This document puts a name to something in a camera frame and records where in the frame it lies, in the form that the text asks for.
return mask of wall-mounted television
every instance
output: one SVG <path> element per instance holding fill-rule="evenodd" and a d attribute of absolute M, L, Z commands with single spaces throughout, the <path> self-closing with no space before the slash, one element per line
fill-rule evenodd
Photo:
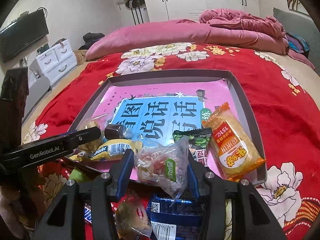
<path fill-rule="evenodd" d="M 0 57 L 5 63 L 49 34 L 43 10 L 21 16 L 0 31 Z"/>

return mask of red floral blanket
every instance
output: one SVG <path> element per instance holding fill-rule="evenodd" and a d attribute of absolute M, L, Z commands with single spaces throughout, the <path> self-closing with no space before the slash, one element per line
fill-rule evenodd
<path fill-rule="evenodd" d="M 230 70 L 237 77 L 257 119 L 267 158 L 268 180 L 258 191 L 288 239 L 301 239 L 320 209 L 320 114 L 299 82 L 266 53 L 175 43 L 106 56 L 89 63 L 48 104 L 25 141 L 65 133 L 109 77 L 187 68 Z M 63 165 L 55 165 L 42 167 L 47 205 L 69 175 Z"/>

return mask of screw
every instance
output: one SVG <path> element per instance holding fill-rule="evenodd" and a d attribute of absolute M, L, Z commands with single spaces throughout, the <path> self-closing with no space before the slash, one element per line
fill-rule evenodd
<path fill-rule="evenodd" d="M 67 185 L 68 185 L 68 186 L 72 186 L 74 183 L 75 183 L 75 181 L 74 181 L 73 179 L 69 179 L 69 180 L 67 181 Z"/>
<path fill-rule="evenodd" d="M 244 186 L 248 186 L 249 185 L 249 181 L 247 179 L 241 179 L 241 184 Z"/>
<path fill-rule="evenodd" d="M 208 178 L 208 179 L 212 179 L 214 177 L 214 173 L 213 172 L 207 172 L 205 174 L 205 176 Z"/>
<path fill-rule="evenodd" d="M 101 178 L 103 178 L 103 179 L 107 179 L 109 177 L 110 177 L 110 173 L 109 172 L 104 172 L 104 173 L 101 174 Z"/>

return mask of orange snack package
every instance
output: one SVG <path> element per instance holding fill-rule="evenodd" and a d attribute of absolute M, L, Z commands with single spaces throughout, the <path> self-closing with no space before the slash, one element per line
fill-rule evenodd
<path fill-rule="evenodd" d="M 202 121 L 202 125 L 212 128 L 210 145 L 215 149 L 226 179 L 238 180 L 266 162 L 231 112 L 228 103 L 214 111 L 207 121 Z"/>

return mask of qr code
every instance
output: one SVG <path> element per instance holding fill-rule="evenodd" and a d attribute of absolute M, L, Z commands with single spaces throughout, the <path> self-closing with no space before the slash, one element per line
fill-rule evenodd
<path fill-rule="evenodd" d="M 160 203 L 151 202 L 151 212 L 160 213 Z"/>

